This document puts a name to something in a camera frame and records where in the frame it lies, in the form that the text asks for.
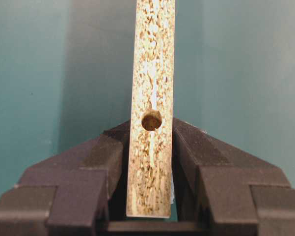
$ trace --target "wooden strip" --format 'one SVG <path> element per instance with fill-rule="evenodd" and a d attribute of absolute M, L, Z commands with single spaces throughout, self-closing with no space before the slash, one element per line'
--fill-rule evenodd
<path fill-rule="evenodd" d="M 137 0 L 127 216 L 170 216 L 175 0 Z"/>

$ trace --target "hole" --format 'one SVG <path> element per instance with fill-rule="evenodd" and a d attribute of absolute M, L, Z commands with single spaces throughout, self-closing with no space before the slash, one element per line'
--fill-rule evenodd
<path fill-rule="evenodd" d="M 159 111 L 150 110 L 143 115 L 142 126 L 147 131 L 155 131 L 161 126 L 161 114 Z"/>

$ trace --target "teal background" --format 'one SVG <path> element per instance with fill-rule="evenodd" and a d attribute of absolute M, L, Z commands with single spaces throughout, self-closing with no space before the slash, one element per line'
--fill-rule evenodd
<path fill-rule="evenodd" d="M 130 118 L 134 0 L 0 0 L 0 194 Z M 295 0 L 176 0 L 174 116 L 295 187 Z"/>

